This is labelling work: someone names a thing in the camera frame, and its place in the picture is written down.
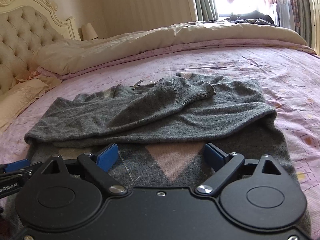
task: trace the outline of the white garment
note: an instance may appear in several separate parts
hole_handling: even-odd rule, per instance
[[[273,21],[275,22],[275,25],[280,26],[279,23],[279,18],[278,18],[278,9],[277,9],[277,4],[273,3],[270,4],[270,17],[273,19]]]
[[[284,0],[284,3],[277,2],[278,13],[280,14],[280,27],[295,31],[293,11],[290,0]]]

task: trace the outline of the ornate carved headboard frame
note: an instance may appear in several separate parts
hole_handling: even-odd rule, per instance
[[[23,6],[31,6],[42,13],[48,19],[50,25],[65,38],[80,40],[74,17],[71,16],[66,21],[59,20],[55,14],[58,6],[50,0],[0,0],[0,13],[9,12]]]

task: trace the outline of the curtain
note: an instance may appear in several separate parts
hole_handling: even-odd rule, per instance
[[[311,9],[309,0],[297,0],[300,27],[297,33],[311,46]]]
[[[219,19],[214,0],[196,0],[198,21],[216,21]]]

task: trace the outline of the lamp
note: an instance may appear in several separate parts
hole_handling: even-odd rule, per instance
[[[91,23],[82,25],[81,29],[82,29],[82,36],[84,41],[89,41],[89,40],[98,38],[98,35],[95,32],[94,28],[92,27]]]

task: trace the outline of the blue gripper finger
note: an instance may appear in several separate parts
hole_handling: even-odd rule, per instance
[[[204,146],[203,156],[205,162],[213,168],[215,172],[220,170],[228,161],[229,154],[226,154],[212,143]]]
[[[107,147],[96,153],[96,156],[96,164],[107,172],[119,158],[118,146],[116,144],[109,144]]]
[[[24,159],[24,160],[20,160],[20,161],[14,162],[14,163],[8,163],[7,166],[4,168],[4,171],[6,173],[12,172],[12,171],[17,171],[17,170],[20,170],[20,169],[27,167],[29,165],[30,165],[29,160]]]

